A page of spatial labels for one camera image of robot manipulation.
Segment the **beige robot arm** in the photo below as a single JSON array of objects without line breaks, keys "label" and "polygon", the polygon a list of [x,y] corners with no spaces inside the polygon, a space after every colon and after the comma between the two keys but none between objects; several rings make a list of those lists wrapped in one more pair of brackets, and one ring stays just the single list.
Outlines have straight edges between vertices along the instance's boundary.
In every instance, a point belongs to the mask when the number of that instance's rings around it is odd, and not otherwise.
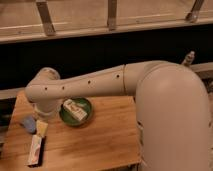
[{"label": "beige robot arm", "polygon": [[42,116],[57,112],[65,98],[133,96],[143,171],[211,171],[213,121],[203,83],[210,75],[213,63],[146,61],[68,79],[46,67],[25,93]]}]

